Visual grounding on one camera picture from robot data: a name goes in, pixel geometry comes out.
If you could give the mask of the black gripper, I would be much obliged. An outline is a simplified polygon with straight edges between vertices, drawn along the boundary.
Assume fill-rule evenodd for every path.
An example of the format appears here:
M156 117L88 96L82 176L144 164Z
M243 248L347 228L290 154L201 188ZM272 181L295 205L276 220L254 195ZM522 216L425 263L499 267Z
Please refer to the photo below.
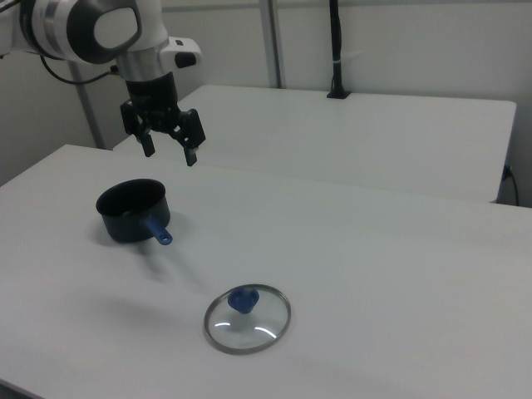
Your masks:
M129 100L121 105L121 118L127 135L142 146L145 157L155 153L150 130L169 134L184 150L186 164L197 161L196 151L205 141L205 133L196 109L178 107L172 72L149 81L126 81Z

